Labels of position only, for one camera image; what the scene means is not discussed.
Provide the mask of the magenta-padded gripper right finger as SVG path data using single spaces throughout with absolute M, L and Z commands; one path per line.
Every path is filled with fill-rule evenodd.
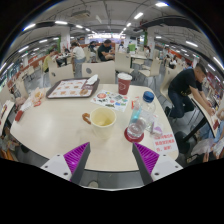
M 165 154 L 160 155 L 139 143 L 132 145 L 132 153 L 145 185 L 182 169 L 182 166 L 170 156 Z

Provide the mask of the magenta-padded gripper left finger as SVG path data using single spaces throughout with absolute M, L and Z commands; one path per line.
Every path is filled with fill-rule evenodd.
M 41 168 L 72 183 L 79 184 L 90 154 L 90 143 L 86 142 L 66 154 L 56 154 Z

